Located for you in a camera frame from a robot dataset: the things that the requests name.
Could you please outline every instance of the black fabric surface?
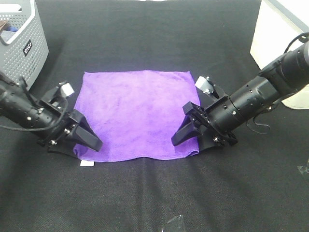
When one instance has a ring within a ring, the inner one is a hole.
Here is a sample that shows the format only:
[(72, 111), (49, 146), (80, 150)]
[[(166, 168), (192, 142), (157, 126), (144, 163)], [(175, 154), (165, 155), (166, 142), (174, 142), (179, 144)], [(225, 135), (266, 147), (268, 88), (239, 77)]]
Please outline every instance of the black fabric surface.
[[(249, 53), (259, 0), (37, 5), (50, 49), (37, 97), (68, 80), (74, 105), (84, 71), (191, 71), (229, 94), (259, 71)], [(1, 130), (0, 231), (158, 232), (182, 214), (188, 232), (307, 232), (309, 187), (296, 168), (309, 157), (307, 119), (280, 105), (260, 117), (270, 134), (242, 125), (233, 147), (92, 168), (48, 154), (31, 133)]]

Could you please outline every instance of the wrinkled fabric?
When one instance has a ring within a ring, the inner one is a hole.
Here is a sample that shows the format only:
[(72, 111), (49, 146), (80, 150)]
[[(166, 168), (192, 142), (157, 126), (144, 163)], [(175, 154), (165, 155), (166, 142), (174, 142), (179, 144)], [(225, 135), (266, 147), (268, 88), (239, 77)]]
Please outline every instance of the wrinkled fabric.
[(174, 147), (171, 137), (184, 119), (182, 106), (199, 104), (189, 72), (86, 72), (75, 108), (103, 141), (99, 152), (76, 145), (82, 160), (171, 160), (198, 153), (196, 138)]

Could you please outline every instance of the gray plastic basket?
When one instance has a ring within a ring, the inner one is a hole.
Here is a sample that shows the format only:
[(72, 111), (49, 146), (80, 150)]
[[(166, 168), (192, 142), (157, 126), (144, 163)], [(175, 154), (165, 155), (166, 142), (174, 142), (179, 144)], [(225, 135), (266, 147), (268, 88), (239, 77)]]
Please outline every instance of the gray plastic basket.
[(17, 81), (23, 76), (32, 86), (48, 55), (48, 47), (35, 0), (0, 0), (1, 4), (19, 4), (21, 11), (1, 12), (0, 20), (6, 20), (18, 31), (5, 42), (0, 37), (0, 73)]

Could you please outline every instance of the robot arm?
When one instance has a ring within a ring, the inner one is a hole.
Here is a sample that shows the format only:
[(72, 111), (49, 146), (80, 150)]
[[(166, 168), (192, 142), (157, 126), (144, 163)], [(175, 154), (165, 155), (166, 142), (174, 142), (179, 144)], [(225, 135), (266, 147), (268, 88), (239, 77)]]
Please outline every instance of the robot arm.
[(212, 104), (200, 107), (188, 102), (185, 119), (172, 137), (174, 146), (185, 140), (203, 136), (205, 148), (237, 143), (232, 130), (272, 108), (309, 84), (309, 42), (278, 57), (243, 87), (231, 95), (199, 77), (196, 86), (212, 99)]
[(91, 130), (85, 116), (75, 109), (68, 110), (67, 97), (73, 92), (70, 84), (63, 82), (37, 100), (27, 91), (23, 78), (15, 83), (0, 74), (0, 114), (23, 128), (0, 127), (30, 131), (39, 137), (38, 143), (43, 146), (71, 141), (99, 151), (102, 141)]

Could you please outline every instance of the black cable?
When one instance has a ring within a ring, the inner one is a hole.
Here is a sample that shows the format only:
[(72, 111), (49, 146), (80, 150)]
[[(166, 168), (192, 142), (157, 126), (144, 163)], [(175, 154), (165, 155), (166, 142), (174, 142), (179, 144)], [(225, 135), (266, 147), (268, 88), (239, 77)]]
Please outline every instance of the black cable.
[[(258, 114), (257, 116), (255, 116), (255, 117), (253, 118), (253, 122), (255, 123), (255, 125), (261, 126), (261, 127), (267, 127), (268, 130), (270, 130), (270, 126), (269, 126), (269, 125), (263, 124), (263, 123), (257, 123), (257, 122), (255, 121), (256, 117), (258, 117), (259, 115), (260, 115), (260, 114)], [(249, 125), (249, 121), (246, 121), (246, 126), (247, 126), (250, 130), (252, 130), (253, 132), (255, 132), (255, 133), (258, 133), (258, 134), (268, 134), (268, 132), (259, 132), (259, 131), (255, 130), (255, 129), (253, 129), (253, 128)]]
[(296, 41), (298, 40), (299, 38), (301, 37), (308, 37), (309, 36), (309, 32), (305, 32), (305, 33), (301, 33), (299, 35), (297, 35), (290, 43), (289, 45), (287, 46), (287, 48), (285, 49), (284, 51), (284, 54), (288, 52), (288, 50), (290, 49), (291, 45)]
[(64, 103), (65, 103), (65, 106), (63, 107), (63, 110), (61, 112), (61, 115), (59, 117), (59, 119), (56, 121), (55, 124), (53, 125), (50, 125), (48, 127), (43, 127), (43, 128), (13, 128), (13, 127), (7, 127), (7, 126), (4, 126), (4, 125), (0, 125), (0, 128), (3, 128), (3, 129), (7, 129), (7, 130), (12, 130), (12, 131), (46, 131), (46, 130), (50, 130), (56, 126), (59, 125), (59, 123), (61, 122), (61, 120), (63, 119), (64, 115), (66, 114), (66, 111), (68, 109), (68, 100), (65, 98), (65, 97), (62, 97), (62, 96), (58, 96), (59, 98), (62, 98), (64, 100)]

